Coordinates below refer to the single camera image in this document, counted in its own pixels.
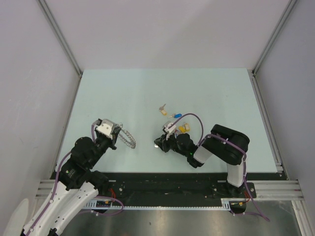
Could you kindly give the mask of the left aluminium rail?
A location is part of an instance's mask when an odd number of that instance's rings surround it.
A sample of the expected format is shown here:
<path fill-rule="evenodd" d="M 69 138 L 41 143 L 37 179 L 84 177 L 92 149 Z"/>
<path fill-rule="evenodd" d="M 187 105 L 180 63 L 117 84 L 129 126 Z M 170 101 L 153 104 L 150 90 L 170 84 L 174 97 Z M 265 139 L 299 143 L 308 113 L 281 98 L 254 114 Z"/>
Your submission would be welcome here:
<path fill-rule="evenodd" d="M 51 179 L 41 180 L 37 189 L 36 199 L 45 199 L 52 192 L 55 181 Z"/>

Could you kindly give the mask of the yellow tag key right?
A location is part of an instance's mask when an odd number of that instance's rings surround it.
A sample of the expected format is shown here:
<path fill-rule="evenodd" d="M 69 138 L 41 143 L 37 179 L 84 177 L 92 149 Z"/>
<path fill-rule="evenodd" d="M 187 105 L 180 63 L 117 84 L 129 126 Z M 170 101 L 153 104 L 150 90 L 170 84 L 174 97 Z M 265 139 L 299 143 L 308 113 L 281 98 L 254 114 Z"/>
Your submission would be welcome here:
<path fill-rule="evenodd" d="M 190 125 L 186 122 L 183 123 L 183 129 L 185 132 L 189 132 L 190 131 Z"/>

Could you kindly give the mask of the yellow tag key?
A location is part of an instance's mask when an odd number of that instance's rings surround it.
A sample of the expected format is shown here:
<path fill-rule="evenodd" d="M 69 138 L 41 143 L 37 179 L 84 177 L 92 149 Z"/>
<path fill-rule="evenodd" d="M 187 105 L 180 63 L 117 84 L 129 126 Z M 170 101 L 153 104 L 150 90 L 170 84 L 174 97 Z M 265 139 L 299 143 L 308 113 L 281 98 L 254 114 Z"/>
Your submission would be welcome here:
<path fill-rule="evenodd" d="M 183 129 L 185 132 L 189 132 L 190 131 L 190 125 L 186 122 L 183 123 Z"/>
<path fill-rule="evenodd" d="M 159 107 L 159 111 L 162 113 L 163 116 L 167 115 L 167 111 L 165 110 L 165 105 L 163 104 L 162 106 Z"/>
<path fill-rule="evenodd" d="M 185 133 L 185 132 L 186 132 L 186 130 L 185 130 L 185 128 L 184 128 L 183 126 L 179 126 L 179 127 L 178 127 L 178 130 L 179 130 L 181 133 Z"/>

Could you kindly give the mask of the metal ring key organizer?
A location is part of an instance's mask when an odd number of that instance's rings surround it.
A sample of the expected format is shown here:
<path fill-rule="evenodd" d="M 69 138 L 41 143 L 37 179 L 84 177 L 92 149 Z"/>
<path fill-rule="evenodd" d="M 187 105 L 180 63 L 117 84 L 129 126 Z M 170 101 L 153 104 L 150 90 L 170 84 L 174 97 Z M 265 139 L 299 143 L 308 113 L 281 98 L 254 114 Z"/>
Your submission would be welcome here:
<path fill-rule="evenodd" d="M 135 149 L 136 148 L 136 140 L 135 138 L 131 135 L 131 133 L 126 130 L 123 129 L 123 124 L 122 123 L 118 123 L 117 126 L 121 129 L 119 134 L 118 134 L 118 138 L 129 148 L 131 149 Z"/>

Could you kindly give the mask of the right aluminium rail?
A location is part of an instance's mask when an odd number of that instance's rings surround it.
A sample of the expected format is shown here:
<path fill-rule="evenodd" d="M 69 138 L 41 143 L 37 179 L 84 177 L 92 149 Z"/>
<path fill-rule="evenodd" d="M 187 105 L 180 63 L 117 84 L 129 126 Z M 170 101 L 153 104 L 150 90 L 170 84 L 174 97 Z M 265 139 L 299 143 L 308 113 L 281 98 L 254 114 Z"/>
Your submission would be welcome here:
<path fill-rule="evenodd" d="M 271 147 L 272 155 L 277 168 L 277 180 L 257 180 L 255 181 L 258 201 L 303 201 L 304 196 L 298 180 L 291 180 L 287 174 L 279 146 L 273 132 L 270 119 L 267 113 L 261 91 L 258 86 L 255 74 L 248 70 L 252 88 L 257 100 L 267 138 Z"/>

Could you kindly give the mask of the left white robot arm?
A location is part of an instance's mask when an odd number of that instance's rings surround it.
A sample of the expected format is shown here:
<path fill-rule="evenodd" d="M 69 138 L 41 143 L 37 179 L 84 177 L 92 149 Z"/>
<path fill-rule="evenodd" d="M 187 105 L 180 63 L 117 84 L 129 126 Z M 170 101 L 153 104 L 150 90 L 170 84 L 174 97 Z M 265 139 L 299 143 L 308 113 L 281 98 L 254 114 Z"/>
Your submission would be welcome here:
<path fill-rule="evenodd" d="M 108 178 L 94 165 L 110 148 L 116 149 L 121 128 L 110 132 L 96 131 L 96 140 L 79 138 L 72 150 L 61 160 L 55 183 L 44 203 L 25 224 L 23 236 L 59 236 L 86 203 L 108 193 Z"/>

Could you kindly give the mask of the aluminium frame post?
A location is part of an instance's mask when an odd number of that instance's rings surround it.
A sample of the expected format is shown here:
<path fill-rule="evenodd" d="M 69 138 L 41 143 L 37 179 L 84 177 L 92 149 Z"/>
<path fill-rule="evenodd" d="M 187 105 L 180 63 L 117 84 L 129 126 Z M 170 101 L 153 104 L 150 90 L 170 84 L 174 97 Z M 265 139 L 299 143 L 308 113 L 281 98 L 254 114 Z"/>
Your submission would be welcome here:
<path fill-rule="evenodd" d="M 62 50 L 64 51 L 66 57 L 68 58 L 71 66 L 73 67 L 76 74 L 79 76 L 79 78 L 82 77 L 83 71 L 80 68 L 52 10 L 50 9 L 48 3 L 46 0 L 37 0 L 36 1 L 39 8 L 41 9 L 43 15 L 45 16 L 49 26 L 51 27 L 52 32 L 54 33 L 56 39 L 58 40 Z"/>
<path fill-rule="evenodd" d="M 292 12 L 294 11 L 296 5 L 299 3 L 299 0 L 290 0 L 286 5 L 283 13 L 281 14 L 275 28 L 273 29 L 263 51 L 261 52 L 257 62 L 255 63 L 252 74 L 254 76 L 257 75 L 258 71 L 260 70 L 262 64 L 264 63 L 265 59 L 267 58 L 268 54 L 271 52 L 276 40 L 280 36 L 280 33 L 284 29 L 289 17 L 291 16 Z"/>

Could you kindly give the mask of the aluminium rail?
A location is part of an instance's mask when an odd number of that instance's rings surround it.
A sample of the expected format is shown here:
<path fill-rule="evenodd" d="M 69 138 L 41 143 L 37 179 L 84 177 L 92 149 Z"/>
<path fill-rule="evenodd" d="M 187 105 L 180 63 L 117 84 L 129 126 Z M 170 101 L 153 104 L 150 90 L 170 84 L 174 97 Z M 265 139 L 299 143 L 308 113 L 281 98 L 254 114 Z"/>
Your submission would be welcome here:
<path fill-rule="evenodd" d="M 257 180 L 255 181 L 258 201 L 303 201 L 304 196 L 298 180 L 291 180 L 287 174 L 279 146 L 273 132 L 270 119 L 267 113 L 261 91 L 258 86 L 255 74 L 248 70 L 252 88 L 257 100 L 267 138 L 271 147 L 272 155 L 277 168 L 277 180 Z"/>
<path fill-rule="evenodd" d="M 55 181 L 51 179 L 41 180 L 37 189 L 36 199 L 45 199 L 52 192 Z"/>

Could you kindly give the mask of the blue tag key far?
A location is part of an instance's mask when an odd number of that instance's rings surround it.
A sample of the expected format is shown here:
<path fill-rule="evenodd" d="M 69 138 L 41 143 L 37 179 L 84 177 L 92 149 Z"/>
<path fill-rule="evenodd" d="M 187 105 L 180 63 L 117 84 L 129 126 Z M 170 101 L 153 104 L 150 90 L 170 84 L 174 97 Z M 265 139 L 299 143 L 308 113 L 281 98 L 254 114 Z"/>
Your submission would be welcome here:
<path fill-rule="evenodd" d="M 168 118 L 180 118 L 181 116 L 182 114 L 178 113 L 178 114 L 172 114 Z"/>

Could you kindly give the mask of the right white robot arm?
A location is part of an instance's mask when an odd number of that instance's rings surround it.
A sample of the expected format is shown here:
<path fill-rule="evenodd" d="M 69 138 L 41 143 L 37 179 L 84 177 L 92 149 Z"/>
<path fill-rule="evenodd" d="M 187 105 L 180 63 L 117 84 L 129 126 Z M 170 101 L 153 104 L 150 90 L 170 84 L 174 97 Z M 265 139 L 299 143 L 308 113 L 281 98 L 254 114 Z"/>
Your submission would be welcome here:
<path fill-rule="evenodd" d="M 212 156 L 224 161 L 227 166 L 226 190 L 232 197 L 241 197 L 245 193 L 246 153 L 250 139 L 247 135 L 216 124 L 211 132 L 195 144 L 188 133 L 176 134 L 166 131 L 154 140 L 155 147 L 167 153 L 176 152 L 186 157 L 194 168 L 202 167 Z"/>

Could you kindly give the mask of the left aluminium frame post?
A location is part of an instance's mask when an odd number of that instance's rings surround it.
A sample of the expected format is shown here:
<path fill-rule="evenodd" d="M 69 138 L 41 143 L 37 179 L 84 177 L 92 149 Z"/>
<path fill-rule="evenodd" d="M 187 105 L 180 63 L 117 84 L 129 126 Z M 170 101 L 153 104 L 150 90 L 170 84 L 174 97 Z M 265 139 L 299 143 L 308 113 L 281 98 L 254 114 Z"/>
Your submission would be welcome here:
<path fill-rule="evenodd" d="M 80 68 L 52 10 L 50 9 L 48 3 L 46 0 L 37 0 L 36 1 L 39 8 L 41 9 L 43 15 L 45 16 L 49 26 L 51 27 L 52 32 L 54 33 L 56 39 L 58 40 L 62 50 L 64 51 L 66 57 L 68 58 L 71 66 L 73 67 L 76 74 L 79 76 L 79 78 L 82 77 L 83 71 Z"/>

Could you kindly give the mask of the yellow tag key far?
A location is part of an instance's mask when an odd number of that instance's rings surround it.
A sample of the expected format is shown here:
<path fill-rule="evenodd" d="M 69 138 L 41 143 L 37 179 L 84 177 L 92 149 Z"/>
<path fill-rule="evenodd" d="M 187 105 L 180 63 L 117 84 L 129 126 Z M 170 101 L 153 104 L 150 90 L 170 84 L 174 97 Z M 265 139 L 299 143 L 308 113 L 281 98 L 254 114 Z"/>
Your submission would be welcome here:
<path fill-rule="evenodd" d="M 163 104 L 162 106 L 159 107 L 159 111 L 162 113 L 163 116 L 167 115 L 167 111 L 165 110 L 165 105 Z"/>

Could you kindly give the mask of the right aluminium frame post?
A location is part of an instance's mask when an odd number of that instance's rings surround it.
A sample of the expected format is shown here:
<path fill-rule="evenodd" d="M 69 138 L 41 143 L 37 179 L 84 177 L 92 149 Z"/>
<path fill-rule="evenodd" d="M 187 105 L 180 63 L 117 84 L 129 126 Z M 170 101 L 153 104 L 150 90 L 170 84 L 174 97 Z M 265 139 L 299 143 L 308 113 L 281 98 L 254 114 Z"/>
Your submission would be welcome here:
<path fill-rule="evenodd" d="M 260 70 L 262 64 L 264 63 L 265 59 L 267 58 L 268 54 L 271 52 L 276 40 L 280 36 L 280 33 L 284 29 L 289 17 L 291 16 L 292 12 L 294 11 L 296 5 L 299 3 L 299 0 L 290 0 L 286 5 L 283 13 L 281 14 L 275 28 L 273 29 L 263 51 L 261 52 L 257 62 L 255 63 L 252 74 L 254 76 L 257 75 L 258 71 Z"/>

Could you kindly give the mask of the yellow tag key left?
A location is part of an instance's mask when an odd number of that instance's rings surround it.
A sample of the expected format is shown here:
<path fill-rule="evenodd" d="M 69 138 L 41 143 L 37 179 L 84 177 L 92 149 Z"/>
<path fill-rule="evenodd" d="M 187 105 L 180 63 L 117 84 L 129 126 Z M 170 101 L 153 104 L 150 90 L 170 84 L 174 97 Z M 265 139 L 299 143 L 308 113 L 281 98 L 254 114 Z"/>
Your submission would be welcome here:
<path fill-rule="evenodd" d="M 183 126 L 179 126 L 179 127 L 178 127 L 178 130 L 179 130 L 181 133 L 185 133 L 185 132 L 186 132 L 186 130 L 185 130 L 185 128 L 184 128 Z"/>

